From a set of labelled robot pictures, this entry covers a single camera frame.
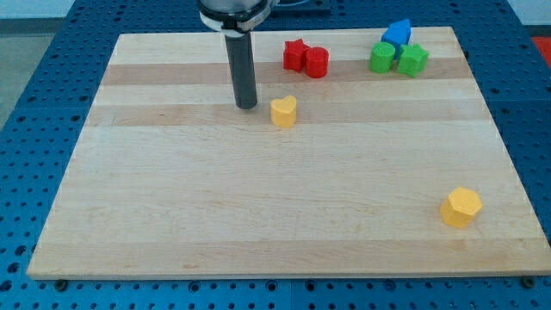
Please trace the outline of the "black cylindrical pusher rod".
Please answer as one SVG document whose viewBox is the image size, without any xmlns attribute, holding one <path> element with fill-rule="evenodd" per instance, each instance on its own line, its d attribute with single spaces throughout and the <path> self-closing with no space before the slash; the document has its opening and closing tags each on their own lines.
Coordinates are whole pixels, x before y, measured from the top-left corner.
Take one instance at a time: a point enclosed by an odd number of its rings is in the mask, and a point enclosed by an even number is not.
<svg viewBox="0 0 551 310">
<path fill-rule="evenodd" d="M 257 88 L 251 34 L 226 36 L 225 41 L 236 106 L 253 109 L 257 105 Z"/>
</svg>

